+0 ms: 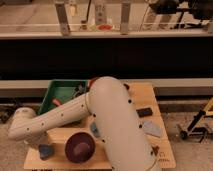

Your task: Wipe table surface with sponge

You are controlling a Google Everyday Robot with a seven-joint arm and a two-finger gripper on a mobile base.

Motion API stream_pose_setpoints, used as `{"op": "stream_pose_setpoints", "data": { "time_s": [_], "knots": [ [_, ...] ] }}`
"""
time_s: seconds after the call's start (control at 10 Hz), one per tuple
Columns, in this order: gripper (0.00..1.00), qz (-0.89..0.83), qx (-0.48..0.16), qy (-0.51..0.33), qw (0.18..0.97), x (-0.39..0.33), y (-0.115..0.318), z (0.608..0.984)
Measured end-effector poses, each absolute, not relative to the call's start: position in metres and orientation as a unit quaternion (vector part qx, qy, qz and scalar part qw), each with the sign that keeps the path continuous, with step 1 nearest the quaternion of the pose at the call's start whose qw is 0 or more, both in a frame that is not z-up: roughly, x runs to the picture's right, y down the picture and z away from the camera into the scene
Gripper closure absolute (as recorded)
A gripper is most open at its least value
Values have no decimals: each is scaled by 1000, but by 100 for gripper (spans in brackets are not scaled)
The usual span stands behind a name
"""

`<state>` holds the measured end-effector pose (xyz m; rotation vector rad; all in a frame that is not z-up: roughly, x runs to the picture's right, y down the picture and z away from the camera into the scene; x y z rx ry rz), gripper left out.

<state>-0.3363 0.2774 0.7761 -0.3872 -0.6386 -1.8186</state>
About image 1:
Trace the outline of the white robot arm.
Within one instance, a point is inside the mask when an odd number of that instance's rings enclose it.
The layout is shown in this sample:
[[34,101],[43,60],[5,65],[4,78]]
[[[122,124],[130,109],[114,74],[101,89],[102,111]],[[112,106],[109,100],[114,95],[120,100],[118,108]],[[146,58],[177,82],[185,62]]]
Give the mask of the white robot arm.
[[88,92],[42,115],[17,109],[8,136],[28,140],[87,116],[94,118],[113,171],[162,171],[128,90],[114,77],[98,78]]

